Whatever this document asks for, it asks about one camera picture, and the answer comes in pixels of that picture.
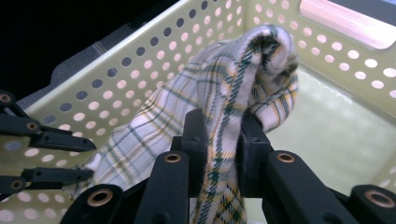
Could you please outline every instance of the laundry basket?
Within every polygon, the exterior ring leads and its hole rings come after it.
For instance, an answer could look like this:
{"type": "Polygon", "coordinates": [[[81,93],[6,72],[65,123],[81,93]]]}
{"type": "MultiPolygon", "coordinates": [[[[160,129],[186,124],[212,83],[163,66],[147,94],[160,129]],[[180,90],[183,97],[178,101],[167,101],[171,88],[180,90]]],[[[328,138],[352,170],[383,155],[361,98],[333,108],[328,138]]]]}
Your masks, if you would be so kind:
{"type": "MultiPolygon", "coordinates": [[[[370,47],[312,20],[301,11],[303,2],[179,1],[26,112],[100,148],[198,51],[258,24],[278,24],[299,51],[300,93],[290,118],[268,134],[273,147],[297,153],[327,186],[345,194],[358,184],[396,192],[396,46],[370,47]]],[[[69,168],[94,153],[28,144],[26,137],[0,136],[0,175],[69,168]]],[[[0,203],[0,223],[58,223],[71,203],[61,190],[26,190],[0,203]]]]}

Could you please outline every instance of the plaid fabric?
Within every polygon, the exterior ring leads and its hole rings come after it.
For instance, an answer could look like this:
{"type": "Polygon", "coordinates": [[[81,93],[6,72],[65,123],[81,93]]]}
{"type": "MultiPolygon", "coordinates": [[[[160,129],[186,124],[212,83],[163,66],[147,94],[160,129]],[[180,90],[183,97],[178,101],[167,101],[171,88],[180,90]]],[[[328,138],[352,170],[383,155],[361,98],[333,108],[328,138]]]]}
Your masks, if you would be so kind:
{"type": "Polygon", "coordinates": [[[173,136],[181,135],[187,112],[202,108],[208,158],[191,222],[246,222],[234,163],[242,116],[249,110],[266,133],[279,126],[294,106],[296,68],[290,36],[279,27],[260,26],[209,46],[156,90],[131,123],[114,131],[106,147],[85,164],[95,173],[77,192],[101,183],[128,189],[149,177],[155,158],[169,150],[173,136]]]}

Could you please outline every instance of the fabric fold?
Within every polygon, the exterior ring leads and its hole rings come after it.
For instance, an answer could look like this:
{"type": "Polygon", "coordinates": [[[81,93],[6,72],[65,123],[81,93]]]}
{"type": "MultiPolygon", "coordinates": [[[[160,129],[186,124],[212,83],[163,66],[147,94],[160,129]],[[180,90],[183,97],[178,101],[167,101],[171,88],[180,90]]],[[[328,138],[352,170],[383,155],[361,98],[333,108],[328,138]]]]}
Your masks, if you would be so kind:
{"type": "Polygon", "coordinates": [[[155,158],[181,135],[187,112],[202,108],[208,157],[191,222],[246,222],[234,161],[242,117],[247,110],[254,114],[265,133],[278,127],[294,107],[296,68],[290,35],[277,26],[259,26],[207,47],[156,90],[131,123],[111,134],[85,164],[95,173],[76,194],[102,183],[128,189],[149,177],[155,158]]]}

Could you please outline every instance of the checkered towel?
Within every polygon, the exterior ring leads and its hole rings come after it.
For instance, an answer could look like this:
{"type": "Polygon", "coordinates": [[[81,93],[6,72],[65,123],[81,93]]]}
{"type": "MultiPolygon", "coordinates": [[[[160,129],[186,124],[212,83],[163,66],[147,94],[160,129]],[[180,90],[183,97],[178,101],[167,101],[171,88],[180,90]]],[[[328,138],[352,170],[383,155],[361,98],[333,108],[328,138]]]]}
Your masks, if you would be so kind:
{"type": "Polygon", "coordinates": [[[242,116],[249,110],[265,133],[279,126],[294,106],[296,68],[290,35],[276,26],[259,26],[209,46],[156,90],[131,123],[114,131],[85,165],[95,173],[78,192],[102,183],[128,189],[148,178],[156,157],[181,135],[185,115],[202,108],[208,157],[191,222],[246,222],[234,161],[242,116]]]}

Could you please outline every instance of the plaid cloth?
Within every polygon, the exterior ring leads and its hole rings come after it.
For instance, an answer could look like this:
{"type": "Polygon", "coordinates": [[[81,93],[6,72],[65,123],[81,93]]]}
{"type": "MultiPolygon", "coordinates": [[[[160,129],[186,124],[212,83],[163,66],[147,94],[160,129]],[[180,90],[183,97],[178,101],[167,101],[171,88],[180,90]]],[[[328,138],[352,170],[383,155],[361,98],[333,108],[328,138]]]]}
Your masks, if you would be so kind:
{"type": "Polygon", "coordinates": [[[113,132],[85,164],[95,173],[76,193],[102,183],[128,189],[148,178],[156,157],[181,135],[187,112],[202,108],[208,158],[191,222],[246,222],[234,162],[241,120],[249,110],[264,132],[279,126],[294,106],[296,68],[290,35],[276,26],[259,26],[236,40],[209,46],[156,90],[131,123],[113,132]]]}

